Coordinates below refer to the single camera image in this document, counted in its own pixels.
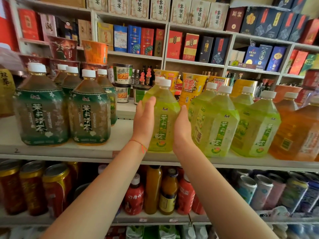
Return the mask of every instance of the gourd-shaped bottle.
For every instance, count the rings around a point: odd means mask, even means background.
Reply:
[[[71,135],[78,144],[99,145],[111,135],[110,100],[106,91],[95,81],[95,71],[83,69],[83,81],[71,94]]]
[[[69,98],[71,92],[74,90],[74,88],[81,84],[82,80],[80,79],[79,70],[77,67],[67,66],[66,72],[68,75],[60,83],[60,87]]]
[[[60,85],[60,83],[68,75],[66,73],[66,68],[67,68],[67,65],[58,64],[58,72],[53,80],[55,84]]]
[[[15,115],[22,141],[28,145],[58,145],[69,139],[69,121],[63,91],[43,64],[29,63],[30,75],[14,95]]]
[[[117,103],[117,94],[115,91],[115,87],[112,85],[107,76],[107,69],[98,69],[98,77],[96,78],[96,82],[102,86],[102,88],[106,91],[107,96],[111,102],[111,126],[113,126],[117,121],[116,115],[116,103]]]

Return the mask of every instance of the can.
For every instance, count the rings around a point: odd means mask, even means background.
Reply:
[[[184,177],[179,182],[179,189],[177,193],[177,213],[181,215],[187,215],[192,209],[193,201],[195,197],[195,190],[188,177],[184,174]]]
[[[192,211],[194,211],[196,214],[199,214],[199,215],[206,214],[204,207],[201,204],[201,202],[199,201],[199,198],[197,197],[196,194],[195,194],[193,205],[192,205]]]
[[[319,199],[319,177],[312,173],[304,173],[309,188],[300,202],[298,212],[310,213]]]
[[[246,175],[241,175],[238,180],[236,191],[248,204],[250,204],[256,188],[257,183],[254,179]]]
[[[232,179],[232,184],[234,187],[237,186],[239,178],[242,175],[249,176],[249,170],[248,169],[233,169],[231,179]]]
[[[79,176],[79,164],[78,162],[66,162],[69,167],[72,186],[77,186],[78,176]]]
[[[72,189],[70,170],[64,163],[52,165],[44,171],[42,181],[50,215],[58,218],[69,205]]]
[[[289,172],[291,176],[286,183],[286,188],[281,195],[279,205],[287,208],[290,214],[298,208],[302,198],[308,190],[309,184],[306,178],[300,174]]]
[[[27,209],[19,178],[19,169],[19,162],[14,159],[0,163],[1,201],[9,215],[16,215]]]
[[[42,215],[48,211],[48,202],[42,183],[43,173],[44,161],[40,160],[26,163],[20,170],[20,180],[26,205],[29,214],[32,216]]]
[[[255,211],[260,211],[264,208],[266,200],[274,185],[269,178],[261,174],[257,174],[255,180],[257,182],[257,189],[251,200],[250,206]]]
[[[282,177],[277,174],[269,174],[268,178],[271,179],[274,187],[270,191],[268,198],[266,199],[266,203],[264,205],[264,210],[272,210],[276,207],[282,193],[286,188],[285,181]]]

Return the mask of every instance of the red box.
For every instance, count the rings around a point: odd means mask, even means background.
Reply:
[[[225,31],[239,33],[246,9],[247,7],[229,8],[226,19]]]
[[[311,19],[307,22],[299,43],[312,45],[319,31],[319,19]]]
[[[183,60],[195,61],[198,39],[198,34],[186,34]]]
[[[289,70],[289,74],[291,75],[299,75],[303,64],[307,58],[308,52],[298,51],[295,60],[293,61],[293,65]]]
[[[182,32],[169,31],[168,35],[168,46],[167,46],[167,58],[179,59],[181,53],[181,41],[182,41]]]
[[[308,88],[319,87],[319,70],[309,69],[306,72],[305,78],[303,79],[302,86],[306,86]]]
[[[18,9],[22,34],[25,39],[42,40],[42,29],[40,28],[39,15],[29,9]]]
[[[295,99],[295,102],[296,103],[300,103],[300,104],[303,104],[305,102],[305,100],[308,98],[309,94],[311,92],[313,92],[314,90],[313,89],[307,89],[307,88],[303,88],[297,98]]]
[[[154,29],[142,28],[141,54],[153,56]]]

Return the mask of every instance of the box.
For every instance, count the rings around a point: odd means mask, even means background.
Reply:
[[[296,57],[288,73],[291,75],[299,75],[307,56],[308,52],[297,51]]]
[[[230,53],[229,63],[231,64],[233,61],[237,60],[238,50],[232,50]]]
[[[81,7],[86,8],[85,0],[40,0],[60,5],[66,5],[71,7]]]
[[[118,15],[129,15],[129,0],[108,0],[108,12]]]
[[[285,13],[285,17],[284,20],[282,21],[277,39],[279,40],[285,40],[287,41],[291,31],[293,29],[293,25],[296,22],[296,18],[297,18],[298,14],[294,13],[294,12],[286,12]]]
[[[18,9],[18,13],[23,37],[29,40],[43,40],[39,15],[33,10],[21,8]]]
[[[244,61],[245,54],[246,54],[246,52],[238,51],[237,61],[238,61],[239,63],[242,63],[242,62]]]
[[[214,38],[204,36],[201,41],[201,48],[199,50],[198,61],[208,63],[211,57]]]
[[[93,40],[92,37],[92,24],[90,21],[86,21],[86,32],[87,32],[87,39]]]
[[[211,64],[225,63],[225,54],[228,50],[229,38],[215,38],[214,50],[211,59]]]
[[[303,79],[302,86],[314,89],[319,87],[319,70],[309,69]]]
[[[95,11],[108,12],[108,0],[86,0],[86,6]]]
[[[272,6],[291,9],[293,0],[273,0]]]
[[[167,21],[171,0],[151,0],[150,19]]]
[[[195,61],[199,35],[187,33],[185,38],[185,47],[183,52],[183,60]]]
[[[264,44],[261,44],[259,46],[259,50],[258,50],[259,53],[257,53],[257,59],[255,60],[255,63],[254,63],[256,64],[256,69],[258,70],[266,69],[271,51],[272,51],[272,46],[264,45]]]
[[[258,7],[247,7],[240,33],[253,35],[259,13],[260,9]]]
[[[301,13],[306,1],[307,0],[294,0],[293,4],[291,5],[291,10],[295,13]]]
[[[271,39],[277,38],[283,19],[282,11],[263,8],[258,17],[254,35]]]
[[[129,25],[127,27],[127,52],[141,53],[141,32],[142,29],[137,26]]]
[[[167,45],[167,58],[179,59],[181,52],[182,32],[169,31],[168,45]]]
[[[171,22],[188,24],[192,0],[173,0]]]
[[[127,52],[127,27],[114,25],[114,51]]]
[[[238,33],[245,16],[245,11],[246,7],[229,8],[224,30]]]
[[[142,28],[141,54],[153,56],[154,29]]]
[[[224,30],[229,4],[212,2],[206,27],[214,30]]]
[[[248,50],[246,52],[246,56],[245,56],[245,60],[244,63],[245,64],[255,64],[257,63],[257,55],[260,53],[259,48],[258,47],[253,47],[253,46],[249,46]]]
[[[309,16],[298,14],[295,24],[293,25],[293,29],[291,31],[291,34],[289,36],[288,41],[290,42],[298,42],[300,39],[300,36],[305,29],[306,23],[309,19]]]
[[[55,17],[53,15],[40,13],[43,40],[49,42],[48,35],[57,36]]]
[[[305,60],[305,63],[303,64],[301,71],[299,73],[300,76],[305,76],[307,70],[311,69],[311,67],[314,63],[314,60],[316,59],[316,56],[317,56],[316,54],[308,54],[308,56]]]
[[[204,28],[208,21],[210,6],[209,1],[193,0],[188,25]]]
[[[304,31],[300,37],[299,43],[312,45],[319,31],[319,19],[308,20]]]
[[[150,0],[130,0],[129,16],[148,19]]]
[[[164,29],[156,29],[155,45],[154,45],[154,56],[163,56],[163,46],[164,46]]]
[[[98,23],[98,41],[107,44],[108,51],[114,51],[113,37],[112,24]]]
[[[79,25],[79,45],[83,47],[82,40],[88,40],[87,39],[87,28],[86,28],[86,22],[85,20],[78,20]]]
[[[286,68],[285,68],[285,71],[284,71],[285,74],[287,74],[288,71],[290,70],[291,65],[293,64],[293,61],[295,60],[297,54],[298,54],[298,50],[297,50],[297,49],[294,49],[294,50],[291,52],[290,58],[289,58],[289,60],[288,60],[288,64],[287,64],[287,66],[286,66]]]
[[[278,47],[275,46],[272,53],[271,53],[271,57],[267,66],[267,71],[272,71],[272,72],[278,72],[281,62],[283,60],[283,57],[285,55],[286,52],[285,47]]]

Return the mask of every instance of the orange beverage bottle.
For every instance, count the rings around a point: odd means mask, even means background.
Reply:
[[[163,172],[160,166],[150,165],[146,173],[146,188],[144,198],[144,211],[152,215],[157,212],[157,205],[160,199],[160,184]]]
[[[162,181],[159,196],[159,210],[164,215],[173,213],[178,190],[177,170],[169,168],[167,172],[168,174]]]
[[[280,114],[281,120],[287,117],[290,112],[298,110],[298,106],[295,103],[298,93],[286,92],[284,99],[275,103],[275,107]]]
[[[319,96],[280,124],[269,153],[277,159],[314,161],[319,153]]]

